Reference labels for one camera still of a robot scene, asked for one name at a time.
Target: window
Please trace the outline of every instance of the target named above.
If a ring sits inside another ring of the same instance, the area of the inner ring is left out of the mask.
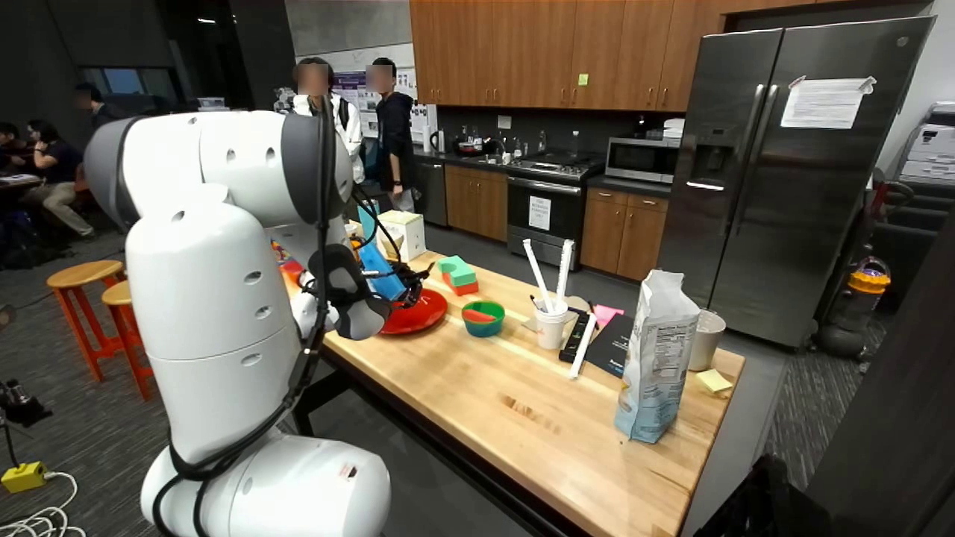
[[[138,69],[101,69],[114,94],[143,94]]]
[[[83,79],[101,94],[180,94],[173,69],[83,69]]]

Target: bottle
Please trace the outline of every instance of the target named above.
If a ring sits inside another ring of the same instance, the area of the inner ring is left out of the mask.
[[[571,135],[571,157],[578,157],[578,132]]]
[[[546,132],[538,132],[538,151],[546,151]]]

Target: woman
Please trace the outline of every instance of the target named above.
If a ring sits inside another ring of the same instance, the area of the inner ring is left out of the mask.
[[[23,193],[23,202],[44,206],[58,220],[64,220],[80,237],[92,237],[95,230],[71,208],[77,200],[77,167],[80,151],[70,145],[58,127],[44,120],[28,121],[29,137],[29,170],[41,179],[38,188]]]
[[[298,117],[317,117],[322,112],[322,102],[331,102],[331,120],[337,135],[335,181],[337,181],[340,200],[347,202],[352,200],[352,184],[364,181],[364,164],[358,157],[358,148],[361,148],[358,108],[340,94],[331,94],[335,69],[320,57],[298,60],[296,84],[298,84],[298,94],[293,97],[293,111]]]

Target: red stool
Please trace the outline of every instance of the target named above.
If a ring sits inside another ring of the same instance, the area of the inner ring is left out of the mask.
[[[116,330],[123,337],[123,355],[129,360],[132,379],[138,382],[140,397],[149,399],[152,370],[143,355],[143,337],[140,337],[138,315],[132,309],[129,281],[119,281],[110,288],[105,288],[101,305],[110,306],[110,315],[114,315]]]
[[[49,278],[49,287],[59,305],[59,312],[80,346],[80,355],[95,382],[101,382],[99,360],[126,352],[123,337],[107,337],[99,325],[99,315],[86,297],[83,287],[101,284],[114,287],[119,281],[123,261],[119,260],[92,260],[80,266],[70,266]]]

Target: cup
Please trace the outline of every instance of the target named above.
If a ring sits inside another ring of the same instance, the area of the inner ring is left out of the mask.
[[[687,370],[711,370],[726,319],[716,309],[701,309],[693,333],[693,355]]]
[[[566,319],[566,300],[546,300],[535,306],[535,330],[541,348],[558,348]]]

